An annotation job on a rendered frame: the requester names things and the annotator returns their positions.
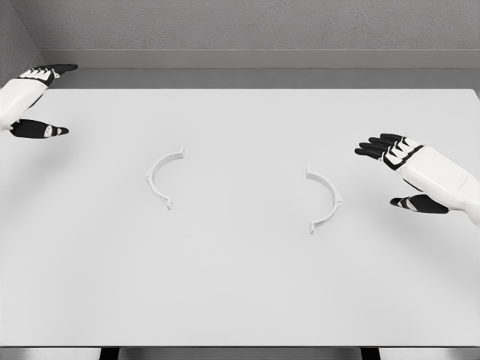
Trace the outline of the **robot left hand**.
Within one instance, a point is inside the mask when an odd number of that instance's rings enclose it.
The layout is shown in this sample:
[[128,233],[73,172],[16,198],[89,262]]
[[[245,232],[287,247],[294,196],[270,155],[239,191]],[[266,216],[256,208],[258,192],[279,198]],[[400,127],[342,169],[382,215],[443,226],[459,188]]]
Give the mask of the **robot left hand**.
[[23,115],[43,97],[54,80],[77,69],[77,64],[41,65],[7,81],[0,88],[0,132],[9,131],[15,137],[27,139],[48,139],[68,134],[66,127],[23,118]]

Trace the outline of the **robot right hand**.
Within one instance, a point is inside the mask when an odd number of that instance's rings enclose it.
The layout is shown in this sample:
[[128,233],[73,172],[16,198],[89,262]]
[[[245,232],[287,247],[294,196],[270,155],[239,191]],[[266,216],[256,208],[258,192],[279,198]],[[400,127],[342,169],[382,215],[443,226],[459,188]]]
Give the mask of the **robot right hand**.
[[382,133],[359,143],[355,153],[384,163],[420,192],[393,198],[392,206],[426,214],[460,211],[480,226],[480,181],[434,148]]

